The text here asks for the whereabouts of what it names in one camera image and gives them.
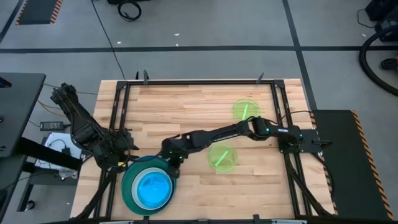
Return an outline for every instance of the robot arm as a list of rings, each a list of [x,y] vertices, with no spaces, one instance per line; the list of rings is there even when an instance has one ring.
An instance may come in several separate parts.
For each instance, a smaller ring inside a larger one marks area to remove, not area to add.
[[[298,126],[284,128],[271,124],[268,119],[250,117],[244,121],[216,130],[192,131],[164,139],[160,155],[169,161],[169,175],[178,178],[180,175],[180,164],[183,163],[184,159],[188,158],[189,154],[200,152],[214,142],[237,136],[247,136],[255,141],[265,141],[269,137],[277,137],[283,144],[289,144],[292,147],[298,147],[303,141]]]
[[[75,87],[62,83],[60,88],[53,89],[51,100],[70,121],[72,142],[93,155],[100,168],[123,172],[124,168],[118,163],[136,158],[124,153],[128,149],[138,149],[127,129],[115,131],[101,127],[79,103]]]

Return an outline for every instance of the electronic device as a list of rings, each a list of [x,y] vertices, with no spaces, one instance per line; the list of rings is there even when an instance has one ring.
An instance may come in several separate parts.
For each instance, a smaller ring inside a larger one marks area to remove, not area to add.
[[[41,131],[63,131],[63,122],[62,121],[45,121],[40,122],[40,130]]]
[[[372,0],[365,11],[371,21],[383,20],[397,5],[396,0]]]

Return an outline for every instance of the gray floor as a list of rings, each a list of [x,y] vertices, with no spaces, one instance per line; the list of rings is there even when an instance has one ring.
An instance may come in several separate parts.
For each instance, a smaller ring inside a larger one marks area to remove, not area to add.
[[[302,46],[360,46],[374,33],[356,23],[356,11],[370,0],[289,0]],[[0,30],[17,0],[0,1]],[[142,2],[142,17],[123,21],[115,6],[95,2],[99,16],[115,48],[218,45],[293,46],[280,0],[151,0]],[[368,21],[365,14],[363,22]],[[374,45],[385,45],[375,41]],[[15,19],[0,49],[52,49],[109,47],[90,0],[64,1],[53,25],[17,26]],[[378,63],[396,52],[369,52],[372,68],[391,85],[398,86],[396,72],[383,72]],[[146,69],[155,78],[302,78],[294,51],[229,50],[186,52],[117,52],[126,78]],[[398,216],[398,153],[396,111],[398,98],[364,75],[358,52],[303,52],[318,109],[356,110],[373,153],[392,211]],[[96,92],[101,80],[122,79],[112,53],[0,54],[0,72],[39,72],[46,83],[67,82],[78,90]],[[40,100],[54,106],[44,87]],[[90,113],[96,97],[80,95]],[[36,105],[30,120],[64,120]],[[28,124],[24,136],[41,141],[48,133]],[[3,223],[42,223],[66,220],[75,187],[37,186],[34,210],[16,213],[23,191],[17,186]]]

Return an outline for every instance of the chair wheel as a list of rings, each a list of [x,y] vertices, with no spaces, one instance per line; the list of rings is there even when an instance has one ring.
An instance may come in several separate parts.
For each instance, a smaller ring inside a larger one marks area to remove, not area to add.
[[[36,204],[35,204],[34,201],[32,201],[32,200],[28,201],[27,205],[26,205],[26,208],[25,208],[25,212],[28,211],[28,210],[32,210],[35,207],[35,205]]]

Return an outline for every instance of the black stand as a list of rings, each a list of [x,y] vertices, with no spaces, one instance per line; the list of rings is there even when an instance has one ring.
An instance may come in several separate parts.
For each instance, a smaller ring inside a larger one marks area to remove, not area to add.
[[[79,170],[81,166],[81,160],[23,137],[18,142],[17,152],[73,170]]]
[[[20,138],[16,152],[18,154],[31,156],[36,159],[73,170],[80,170],[81,166],[81,160],[66,155],[62,152],[55,151],[26,138]],[[29,207],[28,205],[34,206],[34,202],[29,200],[30,193],[32,192],[34,185],[75,185],[77,183],[77,180],[71,178],[67,178],[65,180],[56,178],[58,177],[58,170],[39,168],[36,167],[32,162],[25,161],[22,171],[31,173],[31,175],[27,180],[24,193],[19,201],[17,208],[18,212],[24,212],[28,208],[33,208],[32,206]]]

